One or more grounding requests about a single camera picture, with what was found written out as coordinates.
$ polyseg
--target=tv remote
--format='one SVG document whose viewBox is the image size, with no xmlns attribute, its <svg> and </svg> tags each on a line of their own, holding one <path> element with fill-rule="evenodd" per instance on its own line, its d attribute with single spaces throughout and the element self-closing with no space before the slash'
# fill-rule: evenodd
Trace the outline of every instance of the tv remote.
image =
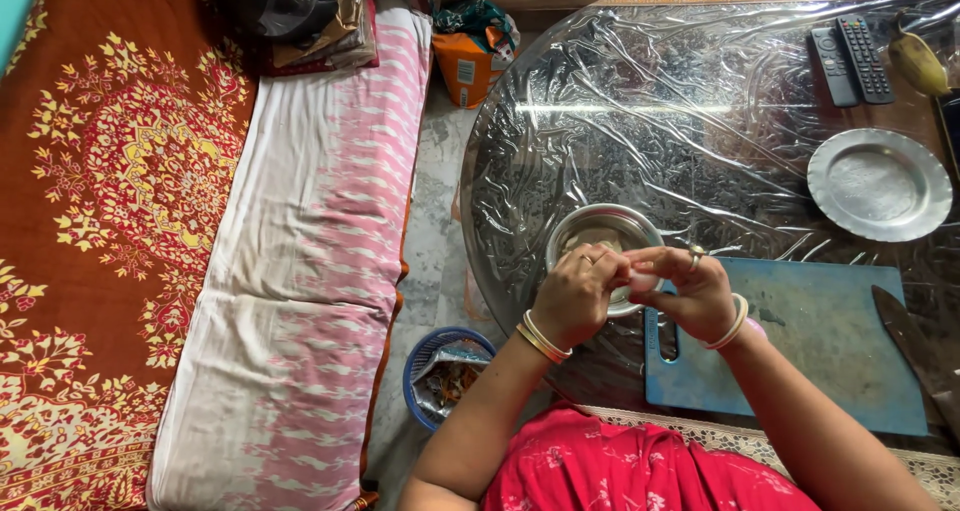
<svg viewBox="0 0 960 511">
<path fill-rule="evenodd" d="M 846 54 L 853 71 L 856 72 L 864 102 L 868 105 L 894 102 L 890 81 L 887 80 L 887 73 L 883 71 L 881 58 L 877 55 L 877 44 L 870 36 L 867 23 L 857 14 L 847 14 L 836 19 L 836 29 L 846 44 Z"/>
<path fill-rule="evenodd" d="M 841 51 L 842 42 L 837 40 L 834 28 L 814 28 L 810 31 L 810 39 L 816 57 L 820 60 L 833 105 L 837 108 L 850 108 L 860 104 L 853 75 L 848 72 L 847 60 Z"/>
</svg>

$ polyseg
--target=red floral clothing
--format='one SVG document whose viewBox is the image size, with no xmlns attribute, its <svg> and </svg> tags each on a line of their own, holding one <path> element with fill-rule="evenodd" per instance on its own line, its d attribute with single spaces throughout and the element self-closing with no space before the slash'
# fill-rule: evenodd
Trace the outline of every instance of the red floral clothing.
<svg viewBox="0 0 960 511">
<path fill-rule="evenodd" d="M 606 424 L 561 403 L 526 423 L 481 502 L 485 511 L 816 510 L 774 469 L 654 424 Z"/>
</svg>

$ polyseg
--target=red floral bedsheet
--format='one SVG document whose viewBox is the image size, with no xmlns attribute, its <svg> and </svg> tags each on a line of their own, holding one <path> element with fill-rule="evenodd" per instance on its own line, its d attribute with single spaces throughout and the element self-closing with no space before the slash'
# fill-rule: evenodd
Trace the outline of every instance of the red floral bedsheet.
<svg viewBox="0 0 960 511">
<path fill-rule="evenodd" d="M 210 0 L 38 0 L 0 80 L 0 509 L 144 507 L 256 82 Z"/>
</svg>

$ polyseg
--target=knife blade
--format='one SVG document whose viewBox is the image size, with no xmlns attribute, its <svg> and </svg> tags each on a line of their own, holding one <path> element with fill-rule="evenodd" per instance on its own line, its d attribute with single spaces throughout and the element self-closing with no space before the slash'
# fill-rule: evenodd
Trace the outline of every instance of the knife blade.
<svg viewBox="0 0 960 511">
<path fill-rule="evenodd" d="M 933 404 L 953 433 L 954 441 L 960 443 L 960 382 L 957 374 L 936 366 L 937 352 L 899 299 L 876 284 L 870 286 L 870 290 L 883 329 L 917 375 L 923 391 L 933 399 Z"/>
</svg>

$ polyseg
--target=round table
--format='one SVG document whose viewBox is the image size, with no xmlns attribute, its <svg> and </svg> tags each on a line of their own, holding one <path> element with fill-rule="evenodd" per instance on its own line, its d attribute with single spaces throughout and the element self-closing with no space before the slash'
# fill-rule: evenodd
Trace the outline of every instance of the round table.
<svg viewBox="0 0 960 511">
<path fill-rule="evenodd" d="M 960 292 L 956 209 L 921 239 L 879 243 L 833 224 L 807 186 L 814 150 L 852 128 L 902 133 L 943 158 L 929 99 L 889 65 L 896 101 L 846 110 L 811 69 L 811 28 L 864 14 L 881 22 L 873 32 L 885 45 L 883 22 L 907 1 L 748 1 L 607 0 L 553 26 L 500 77 L 467 144 L 461 212 L 469 263 L 501 329 L 511 333 L 532 307 L 551 230 L 608 202 L 643 213 L 667 245 L 714 256 L 895 266 L 907 308 L 955 347 L 946 337 Z M 953 22 L 934 17 L 950 4 L 911 11 L 927 18 L 935 50 L 953 40 Z M 575 403 L 640 410 L 643 339 L 640 315 L 609 321 L 548 380 Z"/>
</svg>

